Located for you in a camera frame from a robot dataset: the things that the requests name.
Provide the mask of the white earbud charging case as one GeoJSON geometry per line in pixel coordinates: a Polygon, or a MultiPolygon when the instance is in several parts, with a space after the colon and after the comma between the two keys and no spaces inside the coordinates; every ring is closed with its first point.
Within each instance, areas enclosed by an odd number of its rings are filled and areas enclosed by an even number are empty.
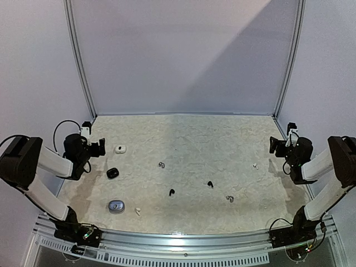
{"type": "Polygon", "coordinates": [[[115,153],[116,154],[124,154],[127,150],[127,147],[125,145],[118,145],[115,147],[115,153]]]}

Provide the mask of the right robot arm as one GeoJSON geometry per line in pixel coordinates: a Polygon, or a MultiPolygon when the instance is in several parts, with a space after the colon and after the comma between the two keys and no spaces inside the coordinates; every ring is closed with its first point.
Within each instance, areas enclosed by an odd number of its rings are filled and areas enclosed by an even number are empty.
{"type": "Polygon", "coordinates": [[[270,137],[269,141],[269,152],[285,159],[290,170],[287,175],[294,184],[313,184],[325,174],[333,174],[320,193],[295,214],[287,235],[291,242],[298,243],[355,188],[355,138],[331,136],[328,147],[313,159],[313,144],[305,137],[287,140],[270,137]]]}

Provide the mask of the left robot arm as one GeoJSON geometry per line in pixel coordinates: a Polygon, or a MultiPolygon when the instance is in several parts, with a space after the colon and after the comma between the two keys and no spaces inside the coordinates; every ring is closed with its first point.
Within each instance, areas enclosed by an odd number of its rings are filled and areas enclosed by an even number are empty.
{"type": "Polygon", "coordinates": [[[1,154],[1,179],[22,193],[46,214],[70,241],[79,241],[83,228],[75,211],[60,201],[38,177],[42,169],[65,180],[78,181],[91,171],[90,159],[105,156],[105,139],[89,142],[73,133],[65,138],[65,153],[60,156],[43,144],[40,137],[12,135],[11,143],[1,154]]]}

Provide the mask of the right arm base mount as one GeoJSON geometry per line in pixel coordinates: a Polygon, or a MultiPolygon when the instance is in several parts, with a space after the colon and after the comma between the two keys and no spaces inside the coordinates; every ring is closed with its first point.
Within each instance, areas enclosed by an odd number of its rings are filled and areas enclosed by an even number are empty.
{"type": "Polygon", "coordinates": [[[269,238],[273,248],[303,243],[315,239],[316,236],[315,226],[298,229],[293,226],[283,226],[269,230],[269,238]]]}

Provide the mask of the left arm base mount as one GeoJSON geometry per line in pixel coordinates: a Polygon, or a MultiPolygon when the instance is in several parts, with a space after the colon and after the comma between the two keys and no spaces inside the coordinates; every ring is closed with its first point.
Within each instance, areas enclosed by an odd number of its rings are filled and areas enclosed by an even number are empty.
{"type": "Polygon", "coordinates": [[[54,237],[75,243],[77,246],[99,247],[103,232],[96,225],[65,221],[53,222],[56,226],[54,237]]]}

